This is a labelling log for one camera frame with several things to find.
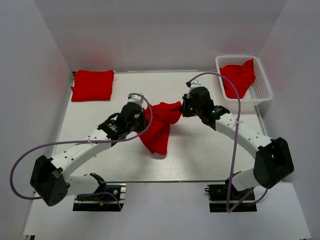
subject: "cable tie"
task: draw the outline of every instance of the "cable tie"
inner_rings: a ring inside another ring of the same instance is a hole
[[[234,123],[235,123],[235,124],[243,124],[243,123],[244,123],[244,121],[242,121],[242,120],[239,120],[239,121],[234,120]]]
[[[92,141],[90,141],[90,137],[88,137],[87,141],[88,141],[88,144],[90,144],[91,146],[94,145],[94,144],[92,143]]]

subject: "white wall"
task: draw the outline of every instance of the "white wall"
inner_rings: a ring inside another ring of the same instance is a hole
[[[1,1],[0,35],[0,239],[16,240],[31,202],[12,193],[10,169],[24,152],[55,139],[72,74],[32,0]],[[31,196],[33,164],[45,151],[18,166],[14,183],[22,194]]]
[[[203,70],[257,55],[286,0],[34,0],[73,71]]]
[[[290,146],[290,180],[312,239],[320,239],[320,1],[288,0],[260,53],[273,100],[261,105],[273,137]]]

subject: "crumpled red cloth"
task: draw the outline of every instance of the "crumpled red cloth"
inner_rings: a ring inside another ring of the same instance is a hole
[[[246,94],[250,85],[256,80],[253,59],[246,61],[242,66],[227,65],[224,68],[220,68],[220,73],[233,83],[241,99]],[[230,83],[225,79],[222,79],[222,82],[225,95],[230,99],[236,99],[236,93]]]
[[[150,128],[140,136],[141,141],[146,148],[153,154],[167,154],[168,139],[170,134],[170,125],[175,124],[181,117],[181,103],[168,104],[160,102],[152,106],[153,120]],[[145,110],[145,118],[150,121],[150,109]]]
[[[79,70],[74,74],[72,102],[107,101],[111,98],[114,71]]]

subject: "plastic basket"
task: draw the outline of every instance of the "plastic basket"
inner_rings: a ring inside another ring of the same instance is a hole
[[[217,56],[215,58],[216,68],[219,74],[220,68],[223,68],[226,65],[243,65],[250,59],[253,59],[255,81],[253,84],[251,84],[244,97],[241,99],[241,105],[243,105],[244,107],[256,106],[264,101],[271,100],[273,97],[268,79],[259,59],[256,56],[250,55],[224,55]],[[228,98],[226,96],[224,84],[221,77],[219,77],[219,81],[223,97],[226,100],[227,104],[229,106],[237,106],[237,99]]]

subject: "cable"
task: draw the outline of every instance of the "cable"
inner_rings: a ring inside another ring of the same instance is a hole
[[[231,197],[231,186],[232,186],[232,178],[233,178],[233,174],[234,174],[234,169],[235,169],[235,162],[236,162],[236,152],[237,152],[237,145],[238,145],[238,132],[239,132],[239,121],[240,121],[240,113],[241,113],[241,101],[240,101],[240,97],[239,97],[239,93],[236,89],[236,87],[234,86],[234,84],[229,80],[229,78],[227,78],[226,76],[223,76],[219,73],[215,73],[215,72],[203,72],[200,73],[196,76],[194,76],[192,79],[190,79],[189,81],[186,82],[186,85],[188,87],[190,87],[191,82],[193,80],[195,80],[196,78],[202,76],[202,75],[207,75],[207,74],[211,74],[211,75],[216,75],[219,76],[221,78],[223,78],[224,80],[227,80],[229,82],[229,84],[231,85],[231,87],[233,88],[236,98],[238,100],[238,114],[236,116],[236,123],[235,123],[235,131],[234,131],[234,144],[233,144],[233,153],[232,153],[232,160],[231,160],[231,168],[230,168],[230,175],[229,175],[229,182],[228,182],[228,187],[227,187],[227,194],[226,194],[226,211],[227,213],[231,213],[240,203],[242,203],[243,200],[245,200],[247,198],[247,196],[249,196],[249,194],[253,191],[253,188],[251,188],[235,205],[233,205],[233,207],[230,209],[230,197]]]
[[[116,203],[118,204],[119,208],[120,208],[120,211],[122,209],[121,205],[120,205],[120,202],[119,200],[116,198],[115,195],[113,195],[112,193],[110,192],[107,192],[107,191],[102,191],[102,192],[97,192],[97,193],[84,193],[84,194],[78,194],[78,196],[82,196],[82,197],[92,197],[92,196],[96,196],[96,195],[101,195],[101,194],[107,194],[107,195],[110,195],[115,201]]]
[[[102,203],[103,203],[103,204],[106,204],[107,202],[109,202],[110,199],[112,199],[112,196],[109,197],[107,200],[103,201]]]
[[[140,137],[142,134],[144,134],[146,131],[148,131],[148,129],[150,128],[151,126],[151,123],[153,121],[153,111],[152,111],[152,106],[151,104],[148,102],[148,100],[140,93],[130,93],[129,96],[131,95],[138,95],[140,96],[147,104],[148,108],[150,109],[150,122],[149,124],[146,126],[146,128],[140,132],[139,134],[137,135],[134,135],[132,137],[129,137],[129,138],[125,138],[125,139],[119,139],[119,140],[91,140],[90,142],[91,143],[94,143],[94,144],[102,144],[102,143],[111,143],[111,144],[115,144],[115,143],[121,143],[121,142],[128,142],[132,139],[135,139],[137,137]],[[48,147],[48,146],[53,146],[53,145],[62,145],[62,144],[87,144],[88,141],[87,140],[73,140],[73,141],[57,141],[57,142],[50,142],[50,143],[46,143],[46,144],[42,144],[42,145],[39,145],[39,146],[36,146],[32,149],[30,149],[29,151],[26,151],[24,154],[22,154],[18,160],[13,164],[13,167],[10,171],[10,177],[9,177],[9,182],[10,182],[10,187],[13,191],[13,193],[15,195],[17,195],[19,198],[22,198],[22,199],[25,199],[25,200],[37,200],[37,199],[41,199],[41,197],[32,197],[32,196],[23,196],[22,194],[20,194],[15,186],[14,186],[14,172],[15,172],[15,169],[17,167],[17,165],[20,163],[20,161],[25,157],[27,156],[28,154],[32,153],[33,151],[35,150],[38,150],[38,149],[41,149],[41,148],[45,148],[45,147]],[[98,192],[98,193],[91,193],[91,194],[94,194],[92,196],[95,196],[95,195],[100,195],[100,194],[109,194],[111,195],[111,197],[113,197],[115,199],[115,201],[118,203],[119,205],[119,201],[116,199],[116,197],[109,193],[109,192]]]
[[[265,197],[267,192],[268,192],[268,189],[265,189],[264,193],[262,194],[262,196],[258,200],[255,200],[253,202],[247,203],[246,205],[250,206],[250,205],[253,205],[253,204],[257,204],[258,202],[260,202]]]

